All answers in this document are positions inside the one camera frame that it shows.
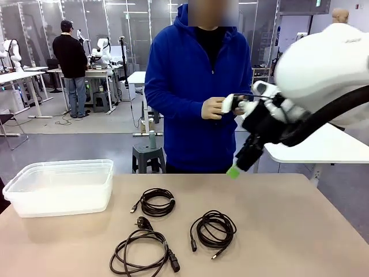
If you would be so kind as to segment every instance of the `plastic storage box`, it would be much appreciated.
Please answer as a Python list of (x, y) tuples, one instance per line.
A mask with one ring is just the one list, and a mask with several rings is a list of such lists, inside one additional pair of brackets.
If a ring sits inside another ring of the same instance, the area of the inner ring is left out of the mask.
[(3, 189), (22, 218), (104, 211), (112, 191), (113, 161), (34, 163)]

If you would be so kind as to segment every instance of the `mannequin head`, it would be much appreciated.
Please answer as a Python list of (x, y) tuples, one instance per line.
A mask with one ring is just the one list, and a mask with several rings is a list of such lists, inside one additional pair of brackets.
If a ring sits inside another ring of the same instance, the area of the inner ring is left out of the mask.
[(346, 23), (348, 22), (349, 11), (345, 9), (334, 9), (332, 13), (333, 23)]

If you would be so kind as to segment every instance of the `man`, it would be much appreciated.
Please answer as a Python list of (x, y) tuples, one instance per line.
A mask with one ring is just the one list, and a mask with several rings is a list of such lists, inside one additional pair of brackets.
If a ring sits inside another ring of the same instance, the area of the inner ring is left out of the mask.
[(72, 23), (63, 20), (61, 22), (61, 29), (62, 34), (54, 39), (52, 49), (65, 77), (65, 86), (69, 95), (70, 117), (87, 117), (89, 115), (85, 112), (85, 70), (87, 69), (87, 57), (81, 43), (71, 36), (73, 31)]
[(221, 114), (221, 105), (231, 93), (252, 98), (252, 70), (245, 37), (235, 27), (217, 27), (229, 22), (228, 4), (180, 6), (174, 25), (151, 45), (145, 93), (164, 115), (167, 173), (225, 173), (232, 166), (240, 112)]

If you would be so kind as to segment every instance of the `white robot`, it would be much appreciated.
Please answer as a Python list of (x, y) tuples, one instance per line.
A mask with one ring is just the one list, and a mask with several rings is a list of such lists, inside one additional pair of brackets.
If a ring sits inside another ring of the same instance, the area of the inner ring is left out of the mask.
[(109, 38), (99, 39), (99, 41), (97, 42), (97, 47), (98, 49), (92, 49), (91, 63), (96, 63), (97, 61), (99, 61), (99, 63), (105, 63), (109, 65), (112, 59), (110, 55), (111, 46)]
[(85, 42), (87, 42), (87, 47), (88, 47), (88, 53), (91, 55), (91, 50), (90, 50), (90, 44), (89, 44), (89, 39), (86, 39), (83, 35), (82, 35), (82, 32), (81, 32), (81, 29), (78, 29), (77, 30), (77, 39), (78, 39), (78, 41), (82, 44), (82, 46), (83, 46), (83, 44), (85, 43)]
[(5, 59), (6, 57), (10, 57), (12, 66), (16, 71), (23, 71), (20, 63), (22, 57), (19, 54), (19, 45), (16, 39), (6, 39), (3, 43), (0, 43), (0, 58)]
[(347, 24), (298, 40), (276, 67), (276, 84), (254, 84), (257, 101), (229, 95), (222, 112), (240, 107), (251, 134), (237, 154), (247, 171), (266, 143), (292, 147), (331, 122), (348, 126), (369, 119), (369, 34)]

